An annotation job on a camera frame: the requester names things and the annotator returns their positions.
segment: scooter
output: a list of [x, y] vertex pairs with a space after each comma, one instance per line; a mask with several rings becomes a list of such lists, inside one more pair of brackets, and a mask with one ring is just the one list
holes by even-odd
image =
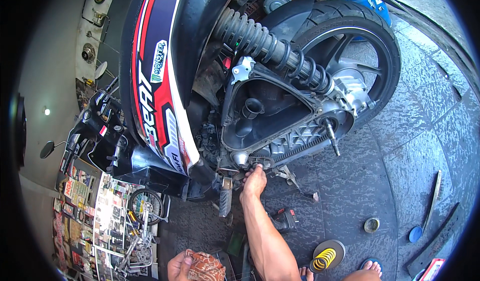
[[[378, 66], [342, 57], [358, 38]], [[60, 170], [93, 146], [88, 159], [113, 178], [219, 199], [226, 217], [255, 164], [277, 168], [328, 146], [340, 156], [338, 140], [392, 97], [400, 63], [388, 24], [347, 0], [132, 0], [119, 76], [79, 115]]]

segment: white wall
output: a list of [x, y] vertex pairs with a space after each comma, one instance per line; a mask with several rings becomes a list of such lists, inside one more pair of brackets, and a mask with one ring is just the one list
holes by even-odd
[[[40, 159], [48, 140], [66, 140], [79, 113], [75, 95], [75, 48], [84, 0], [52, 0], [31, 39], [20, 79], [25, 97], [27, 144], [20, 174], [54, 188], [64, 146]], [[46, 106], [50, 115], [45, 116]]]

